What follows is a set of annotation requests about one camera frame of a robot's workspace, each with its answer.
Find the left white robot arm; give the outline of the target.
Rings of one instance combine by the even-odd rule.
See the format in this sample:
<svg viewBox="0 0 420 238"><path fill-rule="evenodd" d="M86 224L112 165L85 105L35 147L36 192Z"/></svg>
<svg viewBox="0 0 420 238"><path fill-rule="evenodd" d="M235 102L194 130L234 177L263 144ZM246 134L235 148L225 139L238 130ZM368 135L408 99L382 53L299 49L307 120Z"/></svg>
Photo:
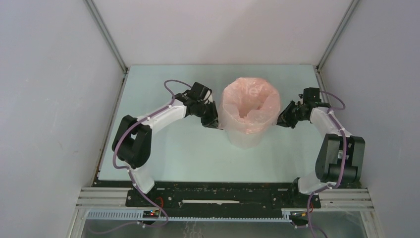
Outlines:
<svg viewBox="0 0 420 238"><path fill-rule="evenodd" d="M124 116L111 146L114 168L127 171L134 188L139 191L138 201L147 207L157 199L156 192L152 190L155 181L146 168L153 135L188 116L200 118L205 128L217 129L219 125L211 89L198 82L177 94L168 86L165 88L171 94L170 101L144 116Z"/></svg>

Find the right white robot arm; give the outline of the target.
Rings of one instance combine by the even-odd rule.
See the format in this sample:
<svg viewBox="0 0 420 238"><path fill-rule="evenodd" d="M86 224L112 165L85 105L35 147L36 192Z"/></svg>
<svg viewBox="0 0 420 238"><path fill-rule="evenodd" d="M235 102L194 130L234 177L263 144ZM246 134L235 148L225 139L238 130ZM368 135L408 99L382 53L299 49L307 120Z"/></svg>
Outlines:
<svg viewBox="0 0 420 238"><path fill-rule="evenodd" d="M306 88L298 102L291 101L277 119L277 125L295 128L300 121L309 121L323 138L315 169L296 180L297 188L288 193L294 207L303 206L308 195L343 184L358 182L362 175L366 142L347 131L335 116L336 108L320 98L319 88Z"/></svg>

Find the white paper trash bin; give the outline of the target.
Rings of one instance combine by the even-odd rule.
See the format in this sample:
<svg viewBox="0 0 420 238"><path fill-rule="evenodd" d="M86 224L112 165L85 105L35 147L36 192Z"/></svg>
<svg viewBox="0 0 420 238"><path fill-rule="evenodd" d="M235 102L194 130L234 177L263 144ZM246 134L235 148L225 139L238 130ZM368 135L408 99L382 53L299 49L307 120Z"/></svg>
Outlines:
<svg viewBox="0 0 420 238"><path fill-rule="evenodd" d="M248 149L258 146L265 133L265 131L262 131L257 133L246 134L237 130L228 130L226 132L231 144L241 149Z"/></svg>

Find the pink plastic trash bag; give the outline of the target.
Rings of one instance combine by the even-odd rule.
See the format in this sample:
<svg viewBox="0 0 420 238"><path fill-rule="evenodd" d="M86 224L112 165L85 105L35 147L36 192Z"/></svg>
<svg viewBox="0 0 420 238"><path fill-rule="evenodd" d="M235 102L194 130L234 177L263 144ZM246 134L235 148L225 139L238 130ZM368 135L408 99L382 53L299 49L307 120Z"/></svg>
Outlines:
<svg viewBox="0 0 420 238"><path fill-rule="evenodd" d="M237 78L224 88L217 112L220 129L260 133L277 123L280 93L263 78Z"/></svg>

